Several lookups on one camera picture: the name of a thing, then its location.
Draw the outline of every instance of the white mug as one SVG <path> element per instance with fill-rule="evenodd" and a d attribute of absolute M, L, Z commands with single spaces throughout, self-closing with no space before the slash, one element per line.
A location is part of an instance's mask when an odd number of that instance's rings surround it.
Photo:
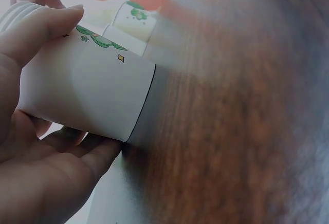
<path fill-rule="evenodd" d="M 0 31 L 39 5 L 13 5 Z M 155 64 L 77 26 L 47 43 L 22 71 L 18 109 L 45 120 L 126 141 L 146 100 Z"/>

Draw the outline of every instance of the green frog illustration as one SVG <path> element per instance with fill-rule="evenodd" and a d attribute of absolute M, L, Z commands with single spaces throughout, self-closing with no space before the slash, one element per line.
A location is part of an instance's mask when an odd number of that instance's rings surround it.
<path fill-rule="evenodd" d="M 115 42 L 110 41 L 109 39 L 106 39 L 80 25 L 77 25 L 77 31 L 81 34 L 84 34 L 86 36 L 82 36 L 81 39 L 85 42 L 89 40 L 87 36 L 90 36 L 90 38 L 100 47 L 102 48 L 108 48 L 108 47 L 114 47 L 119 50 L 128 51 L 126 48 L 120 46 L 119 44 L 116 44 Z"/>

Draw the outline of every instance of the white paper cup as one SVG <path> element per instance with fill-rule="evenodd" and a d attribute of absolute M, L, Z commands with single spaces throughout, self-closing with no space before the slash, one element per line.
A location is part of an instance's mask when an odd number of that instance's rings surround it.
<path fill-rule="evenodd" d="M 24 67 L 18 109 L 126 141 L 144 105 L 154 70 L 152 62 L 77 26 L 68 36 L 46 44 Z"/>
<path fill-rule="evenodd" d="M 122 45 L 123 47 L 127 48 L 129 51 L 139 56 L 143 56 L 147 46 L 146 42 L 143 42 L 123 32 L 122 30 L 113 27 L 112 25 L 108 25 L 105 28 L 102 36 L 117 42 L 118 44 Z"/>
<path fill-rule="evenodd" d="M 113 20 L 113 26 L 143 42 L 148 42 L 156 19 L 148 11 L 129 4 L 133 3 L 122 4 Z"/>

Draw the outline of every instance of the person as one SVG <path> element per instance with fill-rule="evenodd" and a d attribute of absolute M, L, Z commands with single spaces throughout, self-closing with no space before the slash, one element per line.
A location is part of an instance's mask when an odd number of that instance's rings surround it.
<path fill-rule="evenodd" d="M 67 127 L 39 139 L 49 122 L 15 110 L 22 68 L 83 16 L 82 6 L 28 1 L 60 9 L 42 8 L 0 34 L 0 223 L 59 224 L 83 206 L 122 143 L 92 134 L 82 141 Z"/>

